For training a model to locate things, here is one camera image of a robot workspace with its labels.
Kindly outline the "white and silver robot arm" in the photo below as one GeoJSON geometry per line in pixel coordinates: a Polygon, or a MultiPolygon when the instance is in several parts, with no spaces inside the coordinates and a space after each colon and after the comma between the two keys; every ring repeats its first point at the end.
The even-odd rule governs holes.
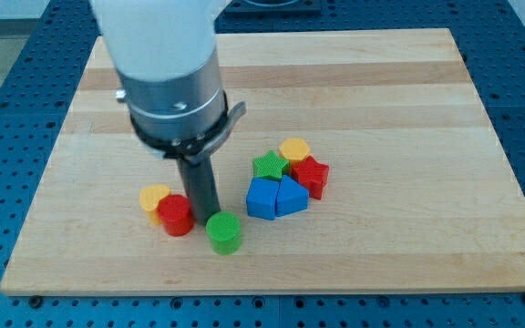
{"type": "Polygon", "coordinates": [[[214,22],[229,0],[91,0],[139,138],[197,165],[245,114],[229,108],[214,22]]]}

